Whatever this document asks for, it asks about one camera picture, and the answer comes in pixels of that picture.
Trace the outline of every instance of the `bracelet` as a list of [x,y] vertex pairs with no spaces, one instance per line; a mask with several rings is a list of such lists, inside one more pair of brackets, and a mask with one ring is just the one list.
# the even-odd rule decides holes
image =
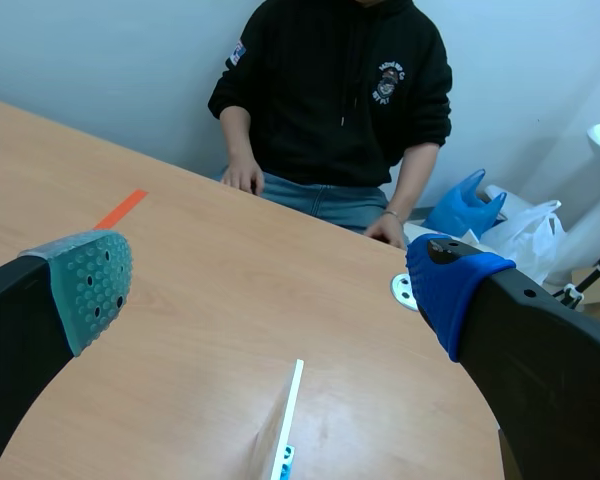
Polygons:
[[398,212],[394,212],[393,210],[385,210],[384,212],[382,212],[382,215],[392,215],[392,216],[396,217],[398,222],[400,222],[400,225],[405,224],[405,222],[403,222],[402,219],[400,218],[400,215],[398,215]]

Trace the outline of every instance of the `patch on sleeve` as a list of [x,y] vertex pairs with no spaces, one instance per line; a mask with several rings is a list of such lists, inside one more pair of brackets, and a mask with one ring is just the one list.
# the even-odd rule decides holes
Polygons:
[[238,62],[240,61],[240,59],[242,58],[242,56],[245,53],[247,53],[247,49],[244,48],[244,45],[242,44],[242,40],[240,40],[238,42],[238,45],[236,45],[236,49],[231,54],[231,57],[229,57],[229,60],[231,60],[231,63],[233,63],[234,67],[236,67],[238,65]]

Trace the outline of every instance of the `jeans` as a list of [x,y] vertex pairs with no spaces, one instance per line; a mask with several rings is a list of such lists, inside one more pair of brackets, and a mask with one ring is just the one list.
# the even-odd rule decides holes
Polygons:
[[262,198],[356,233],[364,233],[389,203],[376,187],[300,185],[269,173],[264,180]]

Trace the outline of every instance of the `teal gripper pad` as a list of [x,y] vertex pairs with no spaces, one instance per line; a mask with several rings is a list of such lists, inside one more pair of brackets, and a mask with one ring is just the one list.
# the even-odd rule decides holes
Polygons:
[[44,258],[51,292],[74,356],[109,328],[127,302],[132,258],[127,240],[110,230],[92,230],[25,250]]

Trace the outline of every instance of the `metal bracket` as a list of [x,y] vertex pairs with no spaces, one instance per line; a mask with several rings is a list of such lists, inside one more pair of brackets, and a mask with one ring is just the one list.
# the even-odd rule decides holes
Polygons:
[[418,311],[418,304],[411,287],[411,277],[408,273],[398,275],[391,281],[391,293],[402,306],[414,312]]

